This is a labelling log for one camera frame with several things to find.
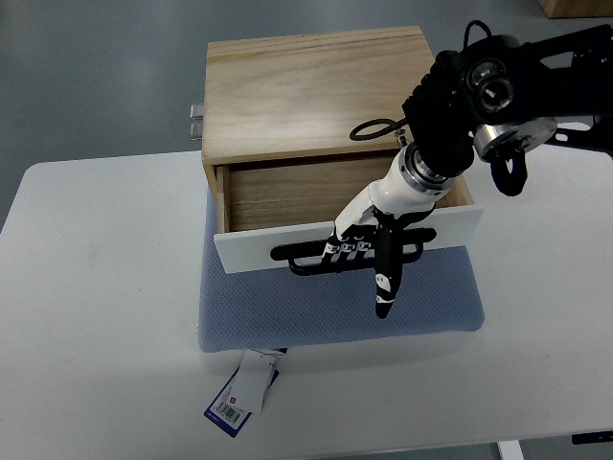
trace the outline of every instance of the robotic arm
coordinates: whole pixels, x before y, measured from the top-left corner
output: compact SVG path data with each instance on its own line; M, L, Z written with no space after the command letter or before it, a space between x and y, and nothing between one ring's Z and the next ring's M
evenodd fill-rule
M470 28L487 38L468 46ZM408 125L414 142L400 150L387 175L369 184L335 220L322 264L362 259L375 251L376 314L385 318L402 274L402 231L425 219L436 201L468 169L476 151L490 163L492 179L508 196L521 193L528 178L526 152L545 142L607 151L613 155L613 31L603 25L526 43L491 35L472 21L461 52L443 51L402 105L403 120L373 120L358 126L353 140L367 140ZM543 59L572 53L568 67ZM593 115L587 132L557 129L555 117ZM366 127L385 124L371 134Z

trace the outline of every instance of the blue fabric pad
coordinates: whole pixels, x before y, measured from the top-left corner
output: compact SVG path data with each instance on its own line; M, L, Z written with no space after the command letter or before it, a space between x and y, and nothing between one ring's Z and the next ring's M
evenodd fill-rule
M213 242L211 194L200 288L200 348L204 352L281 348L394 335L477 331L484 313L464 246L429 250L404 266L389 316L375 315L372 269L299 277L289 268L228 275Z

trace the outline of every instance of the gray floor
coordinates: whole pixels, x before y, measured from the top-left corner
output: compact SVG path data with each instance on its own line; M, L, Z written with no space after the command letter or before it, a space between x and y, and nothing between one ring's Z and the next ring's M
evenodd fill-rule
M548 20L536 0L0 1L0 225L35 163L199 149L187 114L203 99L211 41L419 25L438 53L460 48L474 18L523 41L604 22ZM522 447L529 460L613 457L613 445L570 437ZM498 455L487 445L372 458Z

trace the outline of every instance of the wooden drawer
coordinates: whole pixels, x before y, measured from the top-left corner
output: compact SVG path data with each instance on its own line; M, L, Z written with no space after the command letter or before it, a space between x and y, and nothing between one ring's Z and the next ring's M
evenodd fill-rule
M329 236L399 150L394 134L354 142L349 133L403 118L402 103L433 62L418 27L209 45L202 162L227 272L283 266L269 257L275 245ZM431 247L465 243L481 208L463 179L438 207Z

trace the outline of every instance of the metal hinge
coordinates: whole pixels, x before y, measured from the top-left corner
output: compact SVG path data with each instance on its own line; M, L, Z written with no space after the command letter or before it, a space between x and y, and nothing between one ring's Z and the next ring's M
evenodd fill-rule
M202 121L204 119L204 103L193 103L190 107L190 120L192 120L192 126L190 127L190 140L201 141L202 140Z

